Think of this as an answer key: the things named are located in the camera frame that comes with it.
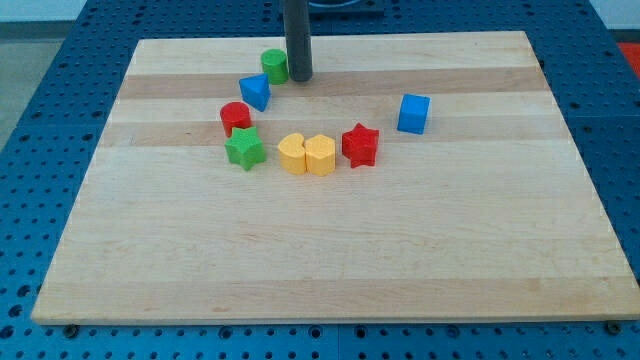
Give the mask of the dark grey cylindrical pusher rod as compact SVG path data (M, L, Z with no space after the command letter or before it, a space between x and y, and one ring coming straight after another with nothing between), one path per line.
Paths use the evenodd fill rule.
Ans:
M289 77L296 82L313 76L309 5L306 0L283 0L283 25Z

